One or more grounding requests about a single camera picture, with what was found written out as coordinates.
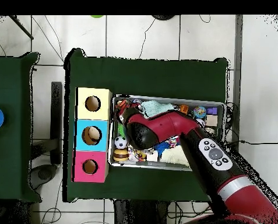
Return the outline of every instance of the gray button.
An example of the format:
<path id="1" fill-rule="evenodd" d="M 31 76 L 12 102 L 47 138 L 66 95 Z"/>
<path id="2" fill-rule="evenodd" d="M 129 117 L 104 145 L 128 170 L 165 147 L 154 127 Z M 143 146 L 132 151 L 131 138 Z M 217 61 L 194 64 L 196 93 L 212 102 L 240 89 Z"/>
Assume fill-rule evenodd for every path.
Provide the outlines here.
<path id="1" fill-rule="evenodd" d="M 213 148 L 211 151 L 209 151 L 209 157 L 213 160 L 219 160 L 223 157 L 223 153 L 220 149 Z"/>

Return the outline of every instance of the shape sorter box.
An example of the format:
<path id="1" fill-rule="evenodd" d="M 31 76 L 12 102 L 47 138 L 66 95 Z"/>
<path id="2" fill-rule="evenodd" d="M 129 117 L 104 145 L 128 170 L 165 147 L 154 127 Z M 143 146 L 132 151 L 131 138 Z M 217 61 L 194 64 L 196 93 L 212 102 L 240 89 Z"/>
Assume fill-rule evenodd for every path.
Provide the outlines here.
<path id="1" fill-rule="evenodd" d="M 96 127 L 101 138 L 96 145 L 88 145 L 83 141 L 82 134 L 86 127 Z M 107 151 L 108 149 L 108 121 L 77 120 L 76 121 L 76 151 Z"/>
<path id="2" fill-rule="evenodd" d="M 103 183 L 108 174 L 108 133 L 112 93 L 108 89 L 76 88 L 75 143 L 73 144 L 72 181 Z M 99 132 L 98 141 L 91 138 L 91 127 Z M 88 173 L 85 165 L 94 164 L 96 170 Z"/>
<path id="3" fill-rule="evenodd" d="M 79 120 L 109 120 L 112 93 L 108 89 L 77 87 L 76 90 Z M 92 97 L 98 101 L 98 110 L 90 111 L 86 107 L 87 101 Z"/>
<path id="4" fill-rule="evenodd" d="M 84 162 L 93 160 L 96 162 L 97 170 L 93 174 L 84 171 Z M 74 164 L 74 182 L 103 183 L 108 174 L 107 153 L 98 151 L 76 151 Z"/>

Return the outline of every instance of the orange object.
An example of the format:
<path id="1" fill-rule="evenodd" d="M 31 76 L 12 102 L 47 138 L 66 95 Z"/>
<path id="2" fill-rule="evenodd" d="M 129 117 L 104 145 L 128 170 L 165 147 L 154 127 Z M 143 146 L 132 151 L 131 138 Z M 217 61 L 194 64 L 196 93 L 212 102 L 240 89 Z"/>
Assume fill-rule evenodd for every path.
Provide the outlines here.
<path id="1" fill-rule="evenodd" d="M 188 114 L 188 106 L 180 105 L 180 112 L 182 112 L 184 114 Z"/>

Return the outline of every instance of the red robot arm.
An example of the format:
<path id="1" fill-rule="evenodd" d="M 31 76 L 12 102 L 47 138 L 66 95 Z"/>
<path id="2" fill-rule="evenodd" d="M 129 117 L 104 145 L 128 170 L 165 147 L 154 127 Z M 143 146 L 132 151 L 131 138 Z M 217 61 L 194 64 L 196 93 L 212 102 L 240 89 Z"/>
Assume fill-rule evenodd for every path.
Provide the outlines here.
<path id="1" fill-rule="evenodd" d="M 178 135 L 205 193 L 210 198 L 220 198 L 231 213 L 227 219 L 278 224 L 276 207 L 195 120 L 179 111 L 145 119 L 135 108 L 126 109 L 123 120 L 130 144 L 139 150 Z"/>

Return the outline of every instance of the dark green tablecloth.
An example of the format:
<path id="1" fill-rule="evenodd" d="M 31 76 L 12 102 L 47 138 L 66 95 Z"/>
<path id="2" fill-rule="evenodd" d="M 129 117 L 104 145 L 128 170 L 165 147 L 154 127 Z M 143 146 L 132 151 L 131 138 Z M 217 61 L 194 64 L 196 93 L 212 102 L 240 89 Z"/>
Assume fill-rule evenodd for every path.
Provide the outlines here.
<path id="1" fill-rule="evenodd" d="M 28 53 L 20 58 L 0 57 L 0 199 L 38 202 L 28 183 L 30 160 L 30 70 L 38 58 Z"/>
<path id="2" fill-rule="evenodd" d="M 227 60 L 158 61 L 84 57 L 73 49 L 65 59 L 64 151 L 73 151 L 75 87 L 113 94 L 225 102 Z M 64 198 L 208 201 L 188 171 L 110 167 L 105 183 L 71 181 L 72 155 L 64 157 Z"/>

